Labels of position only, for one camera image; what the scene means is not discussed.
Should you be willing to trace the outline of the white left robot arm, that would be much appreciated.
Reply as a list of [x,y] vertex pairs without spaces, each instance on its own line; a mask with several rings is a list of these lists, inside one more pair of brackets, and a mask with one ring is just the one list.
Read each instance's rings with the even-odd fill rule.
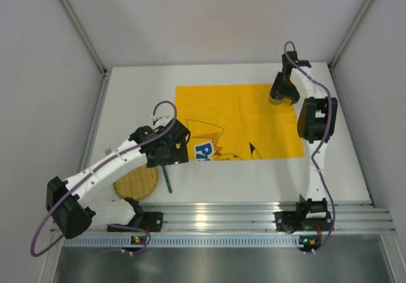
[[102,192],[134,169],[188,162],[189,138],[190,131],[177,119],[170,119],[155,129],[139,127],[96,164],[65,180],[59,177],[50,180],[46,209],[62,235],[73,239],[88,228],[120,231],[139,227],[144,211],[136,199],[109,201],[102,199]]

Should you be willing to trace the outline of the spoon with green handle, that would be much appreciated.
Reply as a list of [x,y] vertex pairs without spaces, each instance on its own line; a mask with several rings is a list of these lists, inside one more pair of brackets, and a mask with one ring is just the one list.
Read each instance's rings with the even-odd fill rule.
[[173,192],[173,190],[172,190],[169,175],[168,175],[168,172],[167,172],[167,169],[166,169],[165,166],[162,166],[162,172],[163,172],[163,175],[164,175],[164,179],[165,179],[165,182],[166,182],[168,192],[171,194]]

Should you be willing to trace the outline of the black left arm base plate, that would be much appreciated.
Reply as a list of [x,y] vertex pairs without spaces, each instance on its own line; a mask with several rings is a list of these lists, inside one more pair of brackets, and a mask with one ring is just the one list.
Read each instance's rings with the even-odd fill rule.
[[113,224],[107,227],[108,232],[134,232],[135,228],[146,230],[147,232],[160,232],[163,224],[162,212],[143,211],[136,214],[127,225]]

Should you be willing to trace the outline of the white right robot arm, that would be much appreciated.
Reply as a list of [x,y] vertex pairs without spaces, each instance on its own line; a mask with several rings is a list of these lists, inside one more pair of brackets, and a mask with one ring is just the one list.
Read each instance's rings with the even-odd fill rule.
[[328,210],[332,196],[324,179],[327,144],[334,134],[338,102],[329,90],[311,78],[311,64],[300,60],[296,50],[284,51],[282,70],[270,89],[270,101],[291,105],[302,101],[297,131],[306,143],[310,160],[305,170],[308,180],[306,195],[299,196],[295,211],[275,213],[277,230],[292,234],[297,231],[328,231],[333,219]]

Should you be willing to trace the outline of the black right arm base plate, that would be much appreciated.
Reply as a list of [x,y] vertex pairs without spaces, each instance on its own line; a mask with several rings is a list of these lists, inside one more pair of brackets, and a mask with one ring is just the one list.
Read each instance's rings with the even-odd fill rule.
[[332,216],[326,213],[299,214],[296,211],[279,211],[274,213],[278,232],[293,234],[294,232],[329,231],[332,226]]

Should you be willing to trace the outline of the yellow cartoon placemat cloth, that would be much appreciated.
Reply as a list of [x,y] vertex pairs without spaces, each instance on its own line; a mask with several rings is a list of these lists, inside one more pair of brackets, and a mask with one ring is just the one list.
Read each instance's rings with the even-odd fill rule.
[[178,86],[178,120],[191,161],[302,158],[294,106],[268,99],[269,84]]

